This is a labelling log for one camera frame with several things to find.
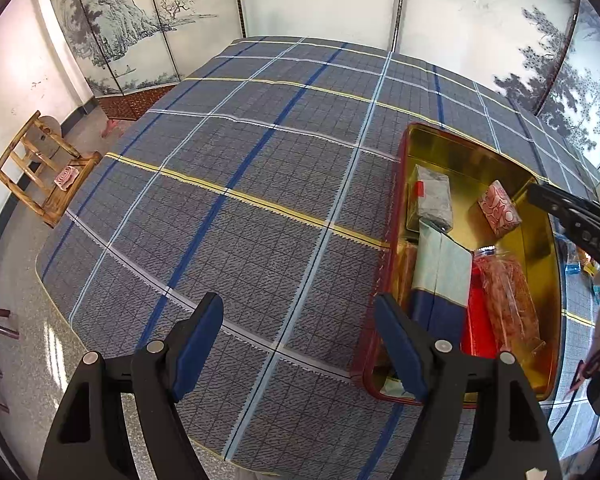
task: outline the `black cable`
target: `black cable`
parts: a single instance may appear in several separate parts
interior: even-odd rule
[[[573,405],[573,400],[576,398],[577,393],[578,393],[578,391],[574,390],[573,393],[571,394],[571,400],[569,401],[569,405],[567,406],[567,409],[564,410],[564,413],[562,414],[560,420],[558,421],[558,424],[555,425],[555,428],[551,432],[551,436],[554,436],[555,432],[558,431],[558,428],[560,428],[560,425],[562,424],[563,420],[567,417],[567,414],[569,413],[569,410],[571,409],[571,406]]]

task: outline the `pink item on chair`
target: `pink item on chair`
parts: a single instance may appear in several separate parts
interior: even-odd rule
[[[55,177],[54,182],[62,191],[69,189],[69,186],[74,183],[75,178],[80,174],[77,168],[73,166],[65,166],[58,176]]]

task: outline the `metal screw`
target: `metal screw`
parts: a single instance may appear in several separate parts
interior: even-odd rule
[[[98,354],[96,352],[87,352],[82,358],[82,362],[86,365],[92,365],[98,360]]]
[[[438,339],[434,346],[438,352],[442,352],[443,354],[451,352],[451,349],[453,348],[451,343],[445,339]]]
[[[512,365],[516,362],[516,358],[510,352],[503,352],[500,354],[500,360],[506,365]]]
[[[146,351],[149,352],[149,354],[157,354],[158,352],[162,352],[163,348],[164,343],[159,339],[155,339],[146,346]]]

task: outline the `plastic bag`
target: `plastic bag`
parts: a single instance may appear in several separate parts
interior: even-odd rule
[[[571,240],[566,236],[556,233],[555,239],[558,240],[560,252],[562,253],[562,260],[564,261],[564,273],[565,274],[578,274],[582,270],[580,265],[580,256],[578,254],[578,248]]]
[[[449,177],[416,164],[409,177],[407,229],[417,231],[420,218],[433,222],[445,232],[454,226]]]
[[[476,251],[474,262],[482,273],[498,351],[512,352],[524,362],[544,346],[544,341],[522,266],[512,254],[496,254],[492,248]]]

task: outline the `yellow stripe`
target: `yellow stripe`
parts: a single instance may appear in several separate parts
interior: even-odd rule
[[[355,99],[356,101],[362,101],[365,103],[370,103],[371,99],[367,99],[365,97],[360,97],[357,95],[353,95],[353,94],[345,94],[344,92],[336,92],[335,90],[329,90],[327,88],[321,88],[318,86],[309,86],[309,85],[303,85],[302,83],[294,83],[291,81],[271,81],[269,79],[243,79],[243,78],[229,78],[229,77],[187,77],[186,80],[195,80],[195,81],[200,81],[200,80],[211,80],[211,81],[240,81],[240,82],[244,82],[244,81],[249,81],[249,82],[254,82],[254,83],[266,83],[266,84],[270,84],[270,85],[292,85],[292,86],[297,86],[300,88],[310,88],[312,90],[316,90],[318,92],[326,92],[327,94],[335,94],[335,95],[339,95],[342,97],[346,97],[346,98],[350,98],[350,99]],[[476,144],[479,144],[480,146],[486,148],[487,150],[490,150],[494,153],[498,153],[499,155],[505,157],[508,160],[511,160],[512,162],[515,162],[517,165],[519,165],[521,168],[524,168],[525,170],[527,170],[530,174],[532,174],[537,180],[540,180],[542,182],[547,182],[549,184],[552,184],[552,182],[536,173],[534,170],[532,170],[531,168],[527,167],[525,164],[522,164],[520,161],[516,160],[515,158],[512,158],[511,156],[507,155],[506,153],[502,153],[502,152],[497,152],[496,150],[494,150],[490,145],[488,145],[485,142],[482,142],[480,139],[476,139],[475,137],[472,137],[469,134],[466,134],[460,130],[457,130],[456,128],[453,128],[452,126],[448,126],[448,124],[441,124],[439,121],[436,121],[434,119],[431,119],[427,116],[418,114],[416,112],[412,112],[411,110],[407,110],[406,108],[400,108],[397,106],[393,106],[390,104],[386,104],[386,103],[381,103],[380,101],[376,101],[376,104],[380,107],[383,108],[388,108],[389,110],[395,110],[396,112],[400,112],[403,114],[408,114],[411,115],[413,117],[417,117],[423,121],[427,121],[427,123],[430,124],[435,124],[436,126],[440,126],[443,128],[446,128],[447,130],[455,133],[456,135],[460,136],[460,137],[464,137],[467,140],[470,140],[471,142],[475,142]]]
[[[337,235],[346,238],[348,240],[353,240],[354,242],[358,242],[364,245],[368,245],[374,249],[378,250],[387,250],[389,248],[389,244],[383,242],[381,240],[375,240],[374,238],[363,235],[362,233],[358,233],[352,231],[350,229],[331,224],[329,225],[326,220],[322,220],[319,218],[314,218],[309,215],[305,215],[299,211],[294,211],[293,209],[289,209],[288,207],[284,207],[283,205],[276,204],[273,202],[269,202],[267,200],[263,200],[261,198],[247,195],[246,193],[236,191],[235,189],[230,189],[223,186],[218,186],[218,184],[213,184],[212,182],[208,182],[206,180],[202,180],[200,178],[196,178],[193,176],[189,176],[183,173],[179,173],[177,171],[168,170],[167,168],[160,169],[153,164],[147,164],[145,162],[141,162],[140,160],[134,160],[132,158],[128,158],[128,156],[118,155],[117,153],[107,153],[105,156],[109,158],[113,158],[130,166],[134,166],[136,168],[140,168],[142,170],[151,171],[152,173],[160,173],[164,176],[168,176],[170,178],[174,178],[175,180],[179,180],[184,182],[185,184],[193,184],[194,186],[202,187],[203,189],[207,189],[214,193],[225,194],[236,200],[240,200],[241,202],[248,203],[250,205],[259,207],[260,209],[265,209],[272,213],[276,213],[287,218],[291,218],[292,220],[296,220],[298,222],[302,222],[304,224],[310,225],[311,227],[315,227],[318,229],[322,229],[323,227],[327,227],[335,232]]]
[[[295,41],[253,41],[253,40],[241,40],[241,41],[237,41],[236,43],[232,43],[232,44],[236,45],[238,43],[279,43],[279,44],[283,44],[283,45],[296,44]],[[380,57],[382,59],[386,58],[386,56],[380,56],[379,54],[372,54],[370,52],[362,52],[361,50],[354,50],[352,48],[341,48],[341,47],[335,46],[335,45],[324,45],[321,43],[309,43],[309,42],[305,43],[304,41],[302,43],[298,43],[298,45],[323,46],[324,48],[335,48],[336,50],[345,50],[346,52],[354,52],[356,54],[363,54],[364,56]]]
[[[562,315],[566,316],[568,319],[571,319],[572,321],[580,323],[580,324],[582,324],[584,326],[593,326],[593,327],[595,327],[595,325],[596,325],[591,320],[586,319],[584,317],[580,317],[577,314],[574,314],[573,312],[567,312],[566,310],[563,310],[562,311]]]
[[[338,92],[336,90],[329,90],[328,88],[321,88],[319,86],[312,85],[304,85],[302,83],[296,83],[294,81],[272,81],[270,79],[240,79],[236,77],[186,77],[185,81],[235,81],[235,82],[245,82],[248,81],[250,83],[264,83],[268,85],[288,85],[288,86],[296,86],[298,88],[308,88],[310,90],[315,90],[318,92],[325,92],[327,94],[338,95],[340,97],[347,97],[349,99],[355,99],[356,101],[362,101],[365,103],[370,103],[371,99],[366,97],[361,97],[358,95],[347,94],[345,92]]]
[[[242,41],[238,41],[237,43],[233,43],[233,44],[238,44],[238,43],[279,43],[279,44],[296,44],[295,41],[251,41],[251,40],[242,40]],[[319,44],[319,43],[299,43],[299,44],[303,44],[303,45],[311,45],[311,46],[323,46],[324,48],[336,48],[339,50],[346,50],[347,52],[353,52],[355,54],[362,54],[363,56],[372,56],[372,57],[380,57],[382,59],[385,59],[386,56],[380,56],[379,54],[372,54],[370,52],[362,52],[361,50],[354,50],[352,48],[339,48],[337,46],[333,46],[333,45],[324,45],[324,44]],[[421,66],[418,65],[414,65],[413,63],[407,63],[405,61],[398,61],[397,59],[391,59],[391,61],[393,61],[394,63],[399,63],[401,65],[405,65],[405,66],[410,66],[412,68],[417,68],[418,70],[422,70],[423,72],[427,72],[429,74],[435,74],[438,77],[441,77],[442,79],[446,79],[447,81],[451,81],[452,83],[455,83],[459,86],[461,86],[462,88],[466,88],[467,90],[471,90],[471,92],[475,92],[475,88],[471,88],[469,86],[463,85],[462,83],[456,81],[455,79],[452,79],[450,77],[447,77],[445,75],[439,74],[437,72],[433,72],[431,70],[427,70],[426,68],[423,68]],[[482,95],[482,97],[486,97],[487,99],[493,101],[494,103],[502,106],[503,108],[506,108],[507,110],[515,113],[515,114],[519,114],[520,112],[517,110],[514,110],[513,108],[508,107],[507,105],[502,104],[500,101],[498,101],[497,99],[494,99],[493,97],[489,97],[488,95],[485,94],[480,94]],[[533,124],[530,121],[526,121],[529,124],[531,124],[532,126],[535,126],[537,128],[537,126],[535,124]]]

